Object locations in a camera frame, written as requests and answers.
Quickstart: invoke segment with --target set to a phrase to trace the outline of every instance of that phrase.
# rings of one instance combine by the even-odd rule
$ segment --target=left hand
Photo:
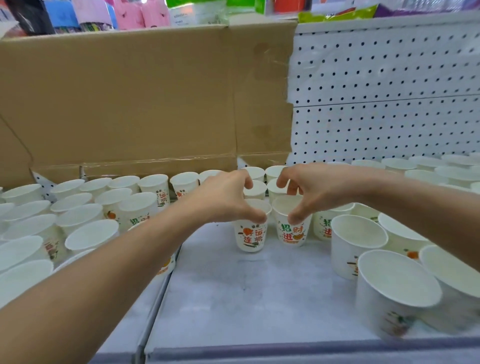
[[[266,214],[245,202],[243,187],[253,187],[252,179],[246,170],[221,172],[208,177],[201,186],[177,203],[184,202],[190,208],[200,211],[205,222],[250,220],[263,224],[267,220]]]

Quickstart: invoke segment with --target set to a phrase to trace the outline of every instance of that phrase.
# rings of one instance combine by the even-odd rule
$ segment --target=blue lid
[[[75,10],[73,10],[73,5],[70,1],[44,1],[44,4],[54,28],[60,26],[80,28]]]
[[[108,2],[107,2],[107,9],[108,9],[108,13],[110,14],[110,18],[112,18],[113,29],[118,29],[119,25],[117,23],[117,16],[115,15],[115,10],[113,9],[113,6],[111,6]]]

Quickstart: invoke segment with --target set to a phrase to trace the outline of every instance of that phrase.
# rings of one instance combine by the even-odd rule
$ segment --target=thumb
[[[308,202],[308,196],[304,196],[300,203],[288,214],[288,222],[292,225],[298,225],[304,221],[309,215],[313,214],[315,208],[313,204]]]
[[[267,215],[260,209],[254,208],[243,201],[242,207],[240,209],[240,219],[241,220],[250,220],[255,224],[263,224],[267,221]]]

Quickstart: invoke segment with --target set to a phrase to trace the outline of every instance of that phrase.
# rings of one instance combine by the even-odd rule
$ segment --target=finger
[[[294,174],[293,168],[294,167],[286,167],[282,169],[282,172],[280,173],[276,181],[276,186],[278,188],[284,188],[287,185],[288,180],[292,180],[292,176]]]
[[[243,201],[239,220],[250,220],[255,224],[263,224],[267,221],[267,215],[262,210],[254,208]]]
[[[295,196],[298,189],[299,185],[294,180],[290,180],[288,183],[287,194]]]
[[[288,222],[292,225],[298,225],[315,211],[311,200],[304,196],[298,206],[288,214]]]
[[[252,178],[250,177],[250,174],[248,173],[247,170],[244,170],[244,169],[240,169],[240,172],[242,173],[242,176],[244,178],[243,180],[243,186],[249,190],[251,188],[253,188],[253,181],[252,181]]]

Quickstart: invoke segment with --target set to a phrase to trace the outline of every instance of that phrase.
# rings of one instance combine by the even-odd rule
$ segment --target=human arm
[[[247,171],[209,177],[136,229],[78,259],[0,310],[9,364],[85,364],[177,248],[208,222],[266,220],[243,200]]]
[[[398,220],[480,271],[480,195],[385,170],[311,163],[283,169],[277,185],[304,198],[288,219],[360,202]]]

